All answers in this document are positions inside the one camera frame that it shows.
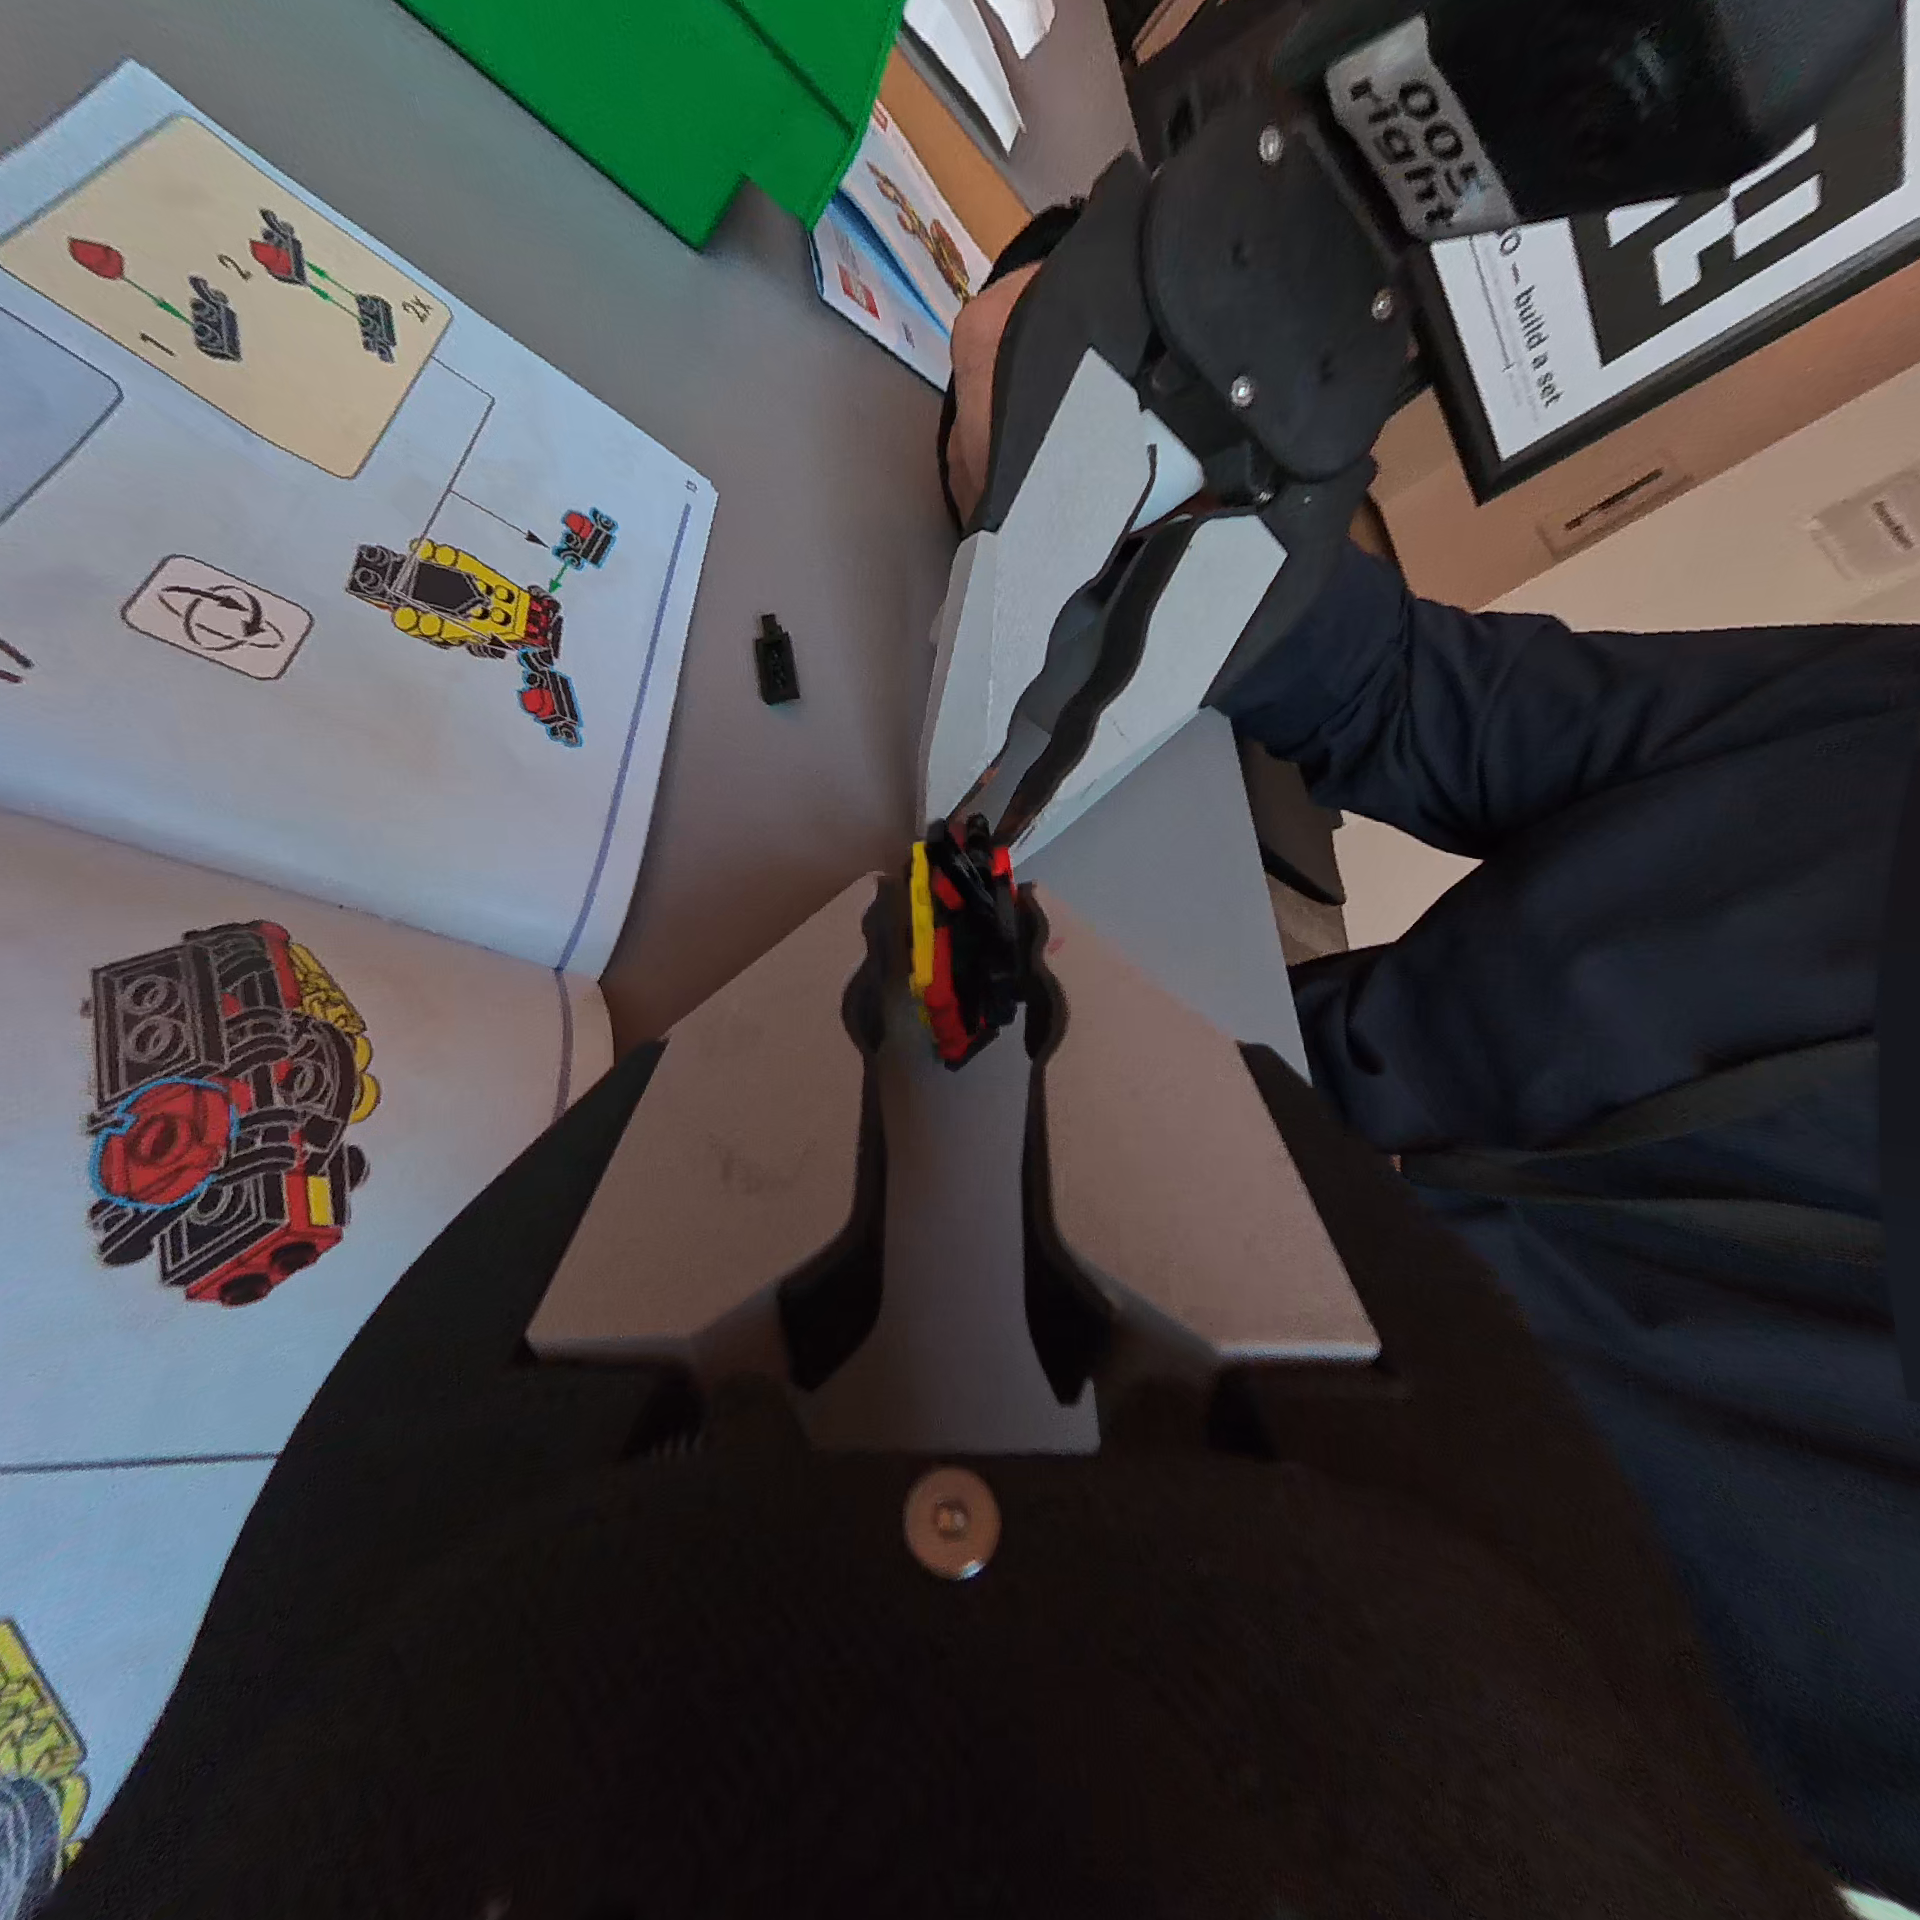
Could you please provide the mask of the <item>person's right forearm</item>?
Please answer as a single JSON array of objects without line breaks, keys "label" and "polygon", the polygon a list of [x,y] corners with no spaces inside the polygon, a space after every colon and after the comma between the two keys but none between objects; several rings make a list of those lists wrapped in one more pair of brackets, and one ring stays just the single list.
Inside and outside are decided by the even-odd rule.
[{"label": "person's right forearm", "polygon": [[1371,1145],[1560,1143],[1879,1028],[1916,626],[1574,630],[1350,550],[1228,713],[1322,804],[1472,862],[1297,976],[1313,1080]]}]

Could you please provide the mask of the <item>open lego instruction booklet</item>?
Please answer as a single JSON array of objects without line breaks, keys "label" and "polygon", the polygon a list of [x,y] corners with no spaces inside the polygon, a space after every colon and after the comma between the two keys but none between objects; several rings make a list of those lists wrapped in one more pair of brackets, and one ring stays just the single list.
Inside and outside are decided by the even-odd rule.
[{"label": "open lego instruction booklet", "polygon": [[4,1914],[614,1062],[713,486],[127,61],[2,170]]}]

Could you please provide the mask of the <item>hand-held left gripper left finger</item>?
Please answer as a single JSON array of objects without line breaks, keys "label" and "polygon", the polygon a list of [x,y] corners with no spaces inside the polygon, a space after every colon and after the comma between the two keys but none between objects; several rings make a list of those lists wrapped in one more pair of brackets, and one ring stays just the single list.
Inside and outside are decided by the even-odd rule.
[{"label": "hand-held left gripper left finger", "polygon": [[891,904],[857,878],[673,1023],[529,1328],[539,1358],[807,1393],[866,1342]]}]

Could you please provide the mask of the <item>brown cardboard sheet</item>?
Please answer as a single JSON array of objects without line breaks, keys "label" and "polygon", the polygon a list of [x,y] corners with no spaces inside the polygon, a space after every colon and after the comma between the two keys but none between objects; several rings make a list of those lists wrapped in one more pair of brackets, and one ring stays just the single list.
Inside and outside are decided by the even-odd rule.
[{"label": "brown cardboard sheet", "polygon": [[1032,208],[902,46],[887,58],[881,103],[979,248],[996,257],[1026,229]]}]

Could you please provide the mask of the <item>small lego booklets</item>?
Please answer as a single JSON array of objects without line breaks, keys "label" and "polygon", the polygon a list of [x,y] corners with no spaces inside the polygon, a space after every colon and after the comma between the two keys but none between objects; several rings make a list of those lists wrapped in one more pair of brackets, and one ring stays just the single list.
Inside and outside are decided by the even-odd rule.
[{"label": "small lego booklets", "polygon": [[884,103],[807,241],[820,300],[944,393],[953,321],[992,260]]}]

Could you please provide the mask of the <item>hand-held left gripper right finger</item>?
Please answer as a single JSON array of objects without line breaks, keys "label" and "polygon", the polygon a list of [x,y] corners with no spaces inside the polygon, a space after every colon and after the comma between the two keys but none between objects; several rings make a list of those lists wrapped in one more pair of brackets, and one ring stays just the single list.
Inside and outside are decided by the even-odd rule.
[{"label": "hand-held left gripper right finger", "polygon": [[1024,1317],[1055,1398],[1249,1369],[1360,1369],[1383,1342],[1265,1100],[1299,1078],[1024,887]]}]

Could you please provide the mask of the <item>crumpled white paper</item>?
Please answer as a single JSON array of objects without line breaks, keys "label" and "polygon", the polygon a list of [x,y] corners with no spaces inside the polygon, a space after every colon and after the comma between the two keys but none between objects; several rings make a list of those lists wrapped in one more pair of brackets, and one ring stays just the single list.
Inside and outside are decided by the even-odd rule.
[{"label": "crumpled white paper", "polygon": [[1014,65],[1049,33],[1052,2],[905,2],[907,36],[947,72],[1002,153],[1024,130]]}]

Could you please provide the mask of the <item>black red yellow lego model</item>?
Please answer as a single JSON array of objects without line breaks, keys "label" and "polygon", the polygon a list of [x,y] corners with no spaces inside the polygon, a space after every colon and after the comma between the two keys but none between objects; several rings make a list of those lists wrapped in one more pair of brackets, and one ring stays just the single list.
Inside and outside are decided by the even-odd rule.
[{"label": "black red yellow lego model", "polygon": [[903,885],[907,989],[938,1062],[960,1072],[1032,998],[1036,913],[982,812],[931,823]]}]

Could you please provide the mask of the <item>person's right hand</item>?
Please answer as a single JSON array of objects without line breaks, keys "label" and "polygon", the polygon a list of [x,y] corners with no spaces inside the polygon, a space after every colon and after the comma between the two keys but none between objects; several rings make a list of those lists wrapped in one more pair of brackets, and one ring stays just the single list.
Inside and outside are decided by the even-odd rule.
[{"label": "person's right hand", "polygon": [[938,439],[944,501],[966,532],[987,482],[992,455],[992,390],[1002,336],[1040,260],[996,277],[962,306],[952,328],[952,381]]}]

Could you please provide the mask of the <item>cardboard box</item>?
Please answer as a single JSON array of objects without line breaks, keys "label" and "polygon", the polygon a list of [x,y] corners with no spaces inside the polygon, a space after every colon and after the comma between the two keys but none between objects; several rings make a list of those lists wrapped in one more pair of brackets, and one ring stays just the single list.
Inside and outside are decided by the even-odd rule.
[{"label": "cardboard box", "polygon": [[1425,394],[1353,530],[1425,597],[1577,630],[1916,621],[1916,353],[1908,262],[1483,504]]}]

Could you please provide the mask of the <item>green plastic bin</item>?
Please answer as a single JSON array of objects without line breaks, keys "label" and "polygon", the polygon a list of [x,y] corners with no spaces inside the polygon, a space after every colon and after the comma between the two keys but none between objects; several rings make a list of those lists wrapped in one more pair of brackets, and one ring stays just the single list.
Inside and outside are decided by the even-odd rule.
[{"label": "green plastic bin", "polygon": [[410,2],[681,241],[754,185],[816,226],[870,130],[902,2]]}]

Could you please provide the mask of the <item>black framed sign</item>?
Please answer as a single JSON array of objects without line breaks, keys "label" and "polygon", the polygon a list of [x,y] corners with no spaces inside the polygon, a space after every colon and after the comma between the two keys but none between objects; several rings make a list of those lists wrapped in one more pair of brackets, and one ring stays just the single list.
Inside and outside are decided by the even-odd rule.
[{"label": "black framed sign", "polygon": [[1916,253],[1904,132],[1836,125],[1708,193],[1446,241],[1482,498],[1519,485],[1822,316]]}]

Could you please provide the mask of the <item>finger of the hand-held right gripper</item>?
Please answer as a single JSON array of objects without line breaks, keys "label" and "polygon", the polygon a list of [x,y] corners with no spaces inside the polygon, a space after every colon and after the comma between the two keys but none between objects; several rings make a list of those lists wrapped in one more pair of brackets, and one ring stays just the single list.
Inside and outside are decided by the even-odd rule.
[{"label": "finger of the hand-held right gripper", "polygon": [[987,782],[1059,612],[1124,537],[1202,485],[1190,446],[1100,351],[1084,351],[1011,503],[987,510],[952,564],[919,746],[924,820],[953,816]]},{"label": "finger of the hand-held right gripper", "polygon": [[1257,513],[1155,532],[1095,624],[1095,657],[1017,784],[1034,857],[1187,728],[1288,561]]}]

